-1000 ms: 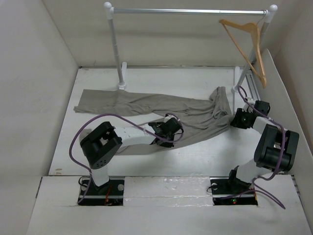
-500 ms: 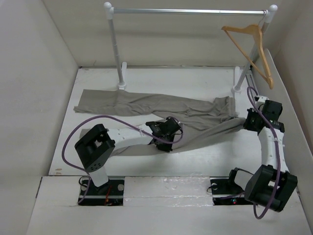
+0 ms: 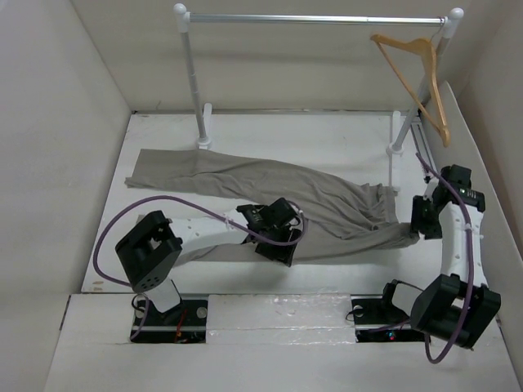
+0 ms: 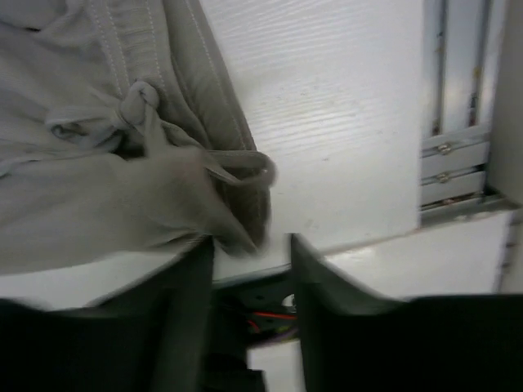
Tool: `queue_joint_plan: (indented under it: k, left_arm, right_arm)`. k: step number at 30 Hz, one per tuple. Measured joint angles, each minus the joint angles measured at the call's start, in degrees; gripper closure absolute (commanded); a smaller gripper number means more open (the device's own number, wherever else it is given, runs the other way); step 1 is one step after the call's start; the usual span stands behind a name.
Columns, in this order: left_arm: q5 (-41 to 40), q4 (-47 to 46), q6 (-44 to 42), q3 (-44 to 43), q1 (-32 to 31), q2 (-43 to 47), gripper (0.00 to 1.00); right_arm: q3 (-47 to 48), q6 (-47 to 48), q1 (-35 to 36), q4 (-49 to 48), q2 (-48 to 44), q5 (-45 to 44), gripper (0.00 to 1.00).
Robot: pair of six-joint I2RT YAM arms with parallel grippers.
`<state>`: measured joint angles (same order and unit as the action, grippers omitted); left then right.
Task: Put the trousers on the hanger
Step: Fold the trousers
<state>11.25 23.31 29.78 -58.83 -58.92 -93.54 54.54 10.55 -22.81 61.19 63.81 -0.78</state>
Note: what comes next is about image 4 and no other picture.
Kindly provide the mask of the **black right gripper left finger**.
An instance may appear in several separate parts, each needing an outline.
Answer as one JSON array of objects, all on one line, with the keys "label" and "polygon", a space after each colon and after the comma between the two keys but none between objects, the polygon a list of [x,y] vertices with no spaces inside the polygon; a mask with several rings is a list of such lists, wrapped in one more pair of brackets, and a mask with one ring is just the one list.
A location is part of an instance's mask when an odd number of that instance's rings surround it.
[{"label": "black right gripper left finger", "polygon": [[44,310],[1,302],[4,391],[195,391],[199,386],[214,246],[97,305]]}]

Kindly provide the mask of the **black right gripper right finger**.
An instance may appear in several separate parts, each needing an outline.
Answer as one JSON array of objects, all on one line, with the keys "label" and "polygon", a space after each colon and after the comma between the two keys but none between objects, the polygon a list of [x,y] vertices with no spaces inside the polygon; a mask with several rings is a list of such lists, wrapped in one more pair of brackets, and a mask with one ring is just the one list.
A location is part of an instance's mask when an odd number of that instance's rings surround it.
[{"label": "black right gripper right finger", "polygon": [[289,239],[309,391],[519,391],[519,295],[379,295]]}]

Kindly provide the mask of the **grey trousers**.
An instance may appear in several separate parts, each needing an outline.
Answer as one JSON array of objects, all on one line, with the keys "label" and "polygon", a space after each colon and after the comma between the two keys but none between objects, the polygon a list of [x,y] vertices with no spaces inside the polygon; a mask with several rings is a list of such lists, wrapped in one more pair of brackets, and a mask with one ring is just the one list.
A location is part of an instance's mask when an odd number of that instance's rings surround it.
[{"label": "grey trousers", "polygon": [[1,4],[1,271],[266,241],[257,150],[197,1]]}]

